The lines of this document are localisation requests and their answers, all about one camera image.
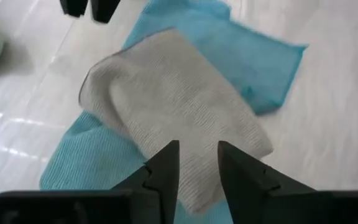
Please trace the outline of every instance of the blue cloth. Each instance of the blue cloth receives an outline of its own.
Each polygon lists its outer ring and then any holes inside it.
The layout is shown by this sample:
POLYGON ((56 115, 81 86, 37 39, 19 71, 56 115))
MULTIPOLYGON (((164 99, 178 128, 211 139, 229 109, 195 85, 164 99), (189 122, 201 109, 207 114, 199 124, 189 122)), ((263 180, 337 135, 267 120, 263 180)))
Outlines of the blue cloth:
MULTIPOLYGON (((231 22, 217 1, 151 0, 124 48, 162 29, 178 29, 260 114, 282 105, 304 47, 231 22)), ((41 189, 110 189, 142 166, 136 145, 83 112, 66 132, 40 180, 41 189)), ((227 202, 191 216, 178 203, 175 223, 232 223, 227 202)))

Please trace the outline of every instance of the white floor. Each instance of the white floor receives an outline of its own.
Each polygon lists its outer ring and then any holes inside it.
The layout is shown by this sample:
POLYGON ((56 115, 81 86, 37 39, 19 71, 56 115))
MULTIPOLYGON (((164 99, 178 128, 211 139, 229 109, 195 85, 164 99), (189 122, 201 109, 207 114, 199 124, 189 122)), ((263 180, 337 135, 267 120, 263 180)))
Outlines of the white floor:
MULTIPOLYGON (((0 191, 37 189, 80 113, 90 66, 119 50, 146 0, 122 0, 108 25, 74 20, 59 0, 0 0, 0 191)), ((284 107, 261 118, 274 168, 317 189, 358 189, 358 1, 228 0, 234 19, 309 43, 284 107)))

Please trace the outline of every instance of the black object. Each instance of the black object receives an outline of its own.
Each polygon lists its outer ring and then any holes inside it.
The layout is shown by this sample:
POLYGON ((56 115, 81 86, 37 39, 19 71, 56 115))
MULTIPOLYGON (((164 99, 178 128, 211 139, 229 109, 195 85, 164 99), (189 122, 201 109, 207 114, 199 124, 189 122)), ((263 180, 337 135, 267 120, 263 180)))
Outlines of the black object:
MULTIPOLYGON (((234 223, 357 223, 358 191, 319 192, 218 144, 219 174, 234 223)), ((179 142, 111 190, 0 194, 0 223, 173 223, 179 142)))
MULTIPOLYGON (((119 2, 120 0, 91 0, 93 19, 108 23, 119 2)), ((60 0, 60 4, 65 14, 80 17, 85 13, 88 0, 60 0)))

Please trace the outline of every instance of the white tile floor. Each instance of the white tile floor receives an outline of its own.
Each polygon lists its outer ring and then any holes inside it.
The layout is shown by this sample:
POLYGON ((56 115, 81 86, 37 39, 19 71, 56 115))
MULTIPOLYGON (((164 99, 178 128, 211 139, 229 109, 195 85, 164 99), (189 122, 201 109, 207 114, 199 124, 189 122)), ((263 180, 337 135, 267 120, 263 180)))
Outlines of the white tile floor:
MULTIPOLYGON (((122 0, 103 26, 58 0, 0 0, 0 191, 38 188, 85 74, 121 48, 145 2, 122 0)), ((275 146, 264 161, 317 189, 358 189, 358 1, 226 2, 235 20, 310 44, 284 107, 260 119, 275 146)))

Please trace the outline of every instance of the gray towel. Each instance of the gray towel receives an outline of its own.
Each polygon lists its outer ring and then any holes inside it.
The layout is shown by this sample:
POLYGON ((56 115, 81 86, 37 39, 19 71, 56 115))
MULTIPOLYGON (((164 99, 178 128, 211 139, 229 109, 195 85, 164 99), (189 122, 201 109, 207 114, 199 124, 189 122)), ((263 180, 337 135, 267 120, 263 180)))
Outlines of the gray towel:
POLYGON ((131 138, 146 158, 179 140, 178 198, 191 213, 224 198, 219 140, 258 159, 272 152, 237 91, 172 29, 96 64, 80 91, 80 105, 131 138))

